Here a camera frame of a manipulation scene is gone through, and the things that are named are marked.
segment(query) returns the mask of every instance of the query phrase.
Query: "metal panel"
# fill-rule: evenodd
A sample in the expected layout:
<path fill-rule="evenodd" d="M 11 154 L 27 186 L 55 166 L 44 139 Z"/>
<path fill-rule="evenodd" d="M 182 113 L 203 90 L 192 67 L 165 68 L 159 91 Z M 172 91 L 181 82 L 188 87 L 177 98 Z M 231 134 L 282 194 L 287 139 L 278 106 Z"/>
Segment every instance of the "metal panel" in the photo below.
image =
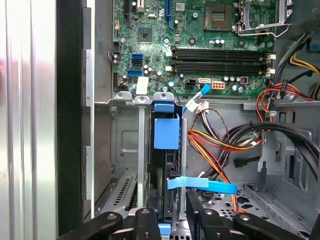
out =
<path fill-rule="evenodd" d="M 1 239 L 55 239 L 56 1 L 0 8 Z"/>

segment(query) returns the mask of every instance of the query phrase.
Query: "blue sata port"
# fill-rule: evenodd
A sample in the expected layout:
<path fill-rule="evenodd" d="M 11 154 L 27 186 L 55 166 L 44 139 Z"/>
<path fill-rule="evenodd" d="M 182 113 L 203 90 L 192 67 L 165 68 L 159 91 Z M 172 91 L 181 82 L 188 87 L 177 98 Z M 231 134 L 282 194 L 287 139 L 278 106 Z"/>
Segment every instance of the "blue sata port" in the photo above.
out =
<path fill-rule="evenodd" d="M 144 59 L 144 55 L 143 54 L 132 54 L 131 55 L 131 59 L 132 60 L 143 60 Z"/>
<path fill-rule="evenodd" d="M 142 76 L 142 70 L 128 70 L 127 76 L 131 78 L 141 77 Z"/>

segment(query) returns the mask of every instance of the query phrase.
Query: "green circuit board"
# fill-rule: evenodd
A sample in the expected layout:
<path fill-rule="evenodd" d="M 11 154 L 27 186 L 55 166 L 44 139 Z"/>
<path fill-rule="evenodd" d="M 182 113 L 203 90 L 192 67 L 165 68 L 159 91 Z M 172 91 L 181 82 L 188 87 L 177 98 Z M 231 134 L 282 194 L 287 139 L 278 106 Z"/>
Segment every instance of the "green circuit board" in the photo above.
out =
<path fill-rule="evenodd" d="M 224 89 L 212 89 L 208 95 L 217 96 L 257 96 L 266 87 L 266 77 L 261 75 L 225 75 L 213 73 L 180 73 L 166 71 L 171 58 L 166 52 L 171 46 L 185 49 L 233 50 L 272 52 L 274 37 L 272 35 L 238 36 L 231 27 L 239 20 L 236 0 L 137 0 L 137 8 L 133 8 L 133 0 L 114 0 L 113 44 L 118 54 L 117 63 L 113 64 L 113 90 L 130 90 L 138 78 L 127 76 L 128 70 L 141 70 L 142 76 L 149 77 L 148 94 L 162 92 L 163 87 L 173 82 L 173 89 L 178 95 L 194 95 L 199 91 L 198 79 L 209 78 L 213 81 L 224 81 L 224 77 L 245 77 L 245 83 L 226 81 Z M 170 5 L 170 17 L 166 6 Z M 224 4 L 225 11 L 215 12 L 215 7 Z M 277 0 L 253 1 L 250 9 L 250 24 L 275 22 Z M 207 21 L 210 11 L 211 20 Z M 224 44 L 215 44 L 216 40 L 224 40 Z M 142 65 L 132 65 L 132 54 L 142 54 Z M 144 73 L 144 65 L 151 68 Z M 195 87 L 186 87 L 187 81 L 195 81 Z M 233 86 L 243 87 L 243 92 L 234 91 Z"/>

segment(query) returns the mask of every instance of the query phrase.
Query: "ram slot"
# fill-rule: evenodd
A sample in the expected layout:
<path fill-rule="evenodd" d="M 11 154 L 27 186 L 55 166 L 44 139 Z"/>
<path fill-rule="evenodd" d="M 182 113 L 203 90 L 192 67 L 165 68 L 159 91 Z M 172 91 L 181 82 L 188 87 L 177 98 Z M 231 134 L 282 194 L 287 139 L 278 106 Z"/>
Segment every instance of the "ram slot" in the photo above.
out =
<path fill-rule="evenodd" d="M 186 61 L 260 62 L 264 54 L 257 51 L 184 49 L 173 51 L 173 58 Z"/>
<path fill-rule="evenodd" d="M 264 66 L 256 64 L 213 63 L 213 62 L 180 62 L 173 67 L 178 73 L 208 73 L 217 75 L 258 76 L 264 72 Z"/>

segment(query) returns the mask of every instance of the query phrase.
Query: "motherboard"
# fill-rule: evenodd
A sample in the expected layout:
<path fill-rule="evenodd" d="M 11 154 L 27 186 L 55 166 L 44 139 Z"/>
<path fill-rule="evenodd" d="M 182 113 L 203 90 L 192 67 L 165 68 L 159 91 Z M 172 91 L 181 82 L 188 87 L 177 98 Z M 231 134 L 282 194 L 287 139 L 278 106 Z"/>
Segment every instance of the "motherboard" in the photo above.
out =
<path fill-rule="evenodd" d="M 275 39 L 237 34 L 240 3 L 114 0 L 113 90 L 135 93 L 143 79 L 147 94 L 189 96 L 210 84 L 209 96 L 257 96 L 272 73 Z M 250 25 L 274 23 L 276 8 L 277 0 L 250 1 Z"/>

